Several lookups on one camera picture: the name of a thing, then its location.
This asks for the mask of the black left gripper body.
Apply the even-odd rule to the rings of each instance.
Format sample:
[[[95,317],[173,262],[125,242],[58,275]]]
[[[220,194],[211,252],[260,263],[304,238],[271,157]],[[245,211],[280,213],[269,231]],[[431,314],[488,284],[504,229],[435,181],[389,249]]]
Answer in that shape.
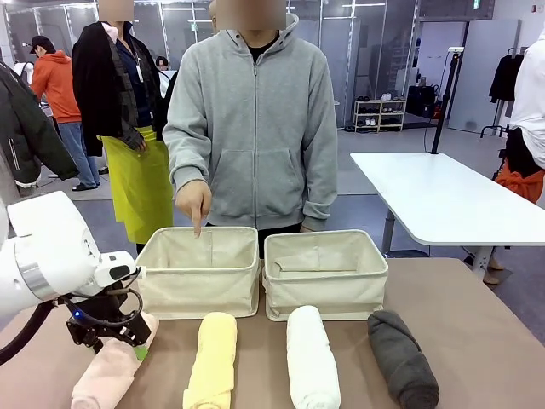
[[[73,342],[92,348],[97,338],[113,337],[131,347],[144,344],[152,329],[142,315],[143,301],[138,292],[132,292],[138,302],[137,309],[127,314],[121,311],[128,294],[106,292],[92,297],[66,295],[66,306],[71,313],[66,327]]]

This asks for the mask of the person's right hand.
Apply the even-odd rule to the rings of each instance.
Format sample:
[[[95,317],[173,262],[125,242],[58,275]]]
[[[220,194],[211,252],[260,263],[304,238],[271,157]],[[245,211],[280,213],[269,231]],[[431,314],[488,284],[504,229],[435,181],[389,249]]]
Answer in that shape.
[[[211,208],[212,193],[205,181],[196,180],[185,184],[176,194],[176,208],[192,221],[194,236],[201,235],[203,222]]]

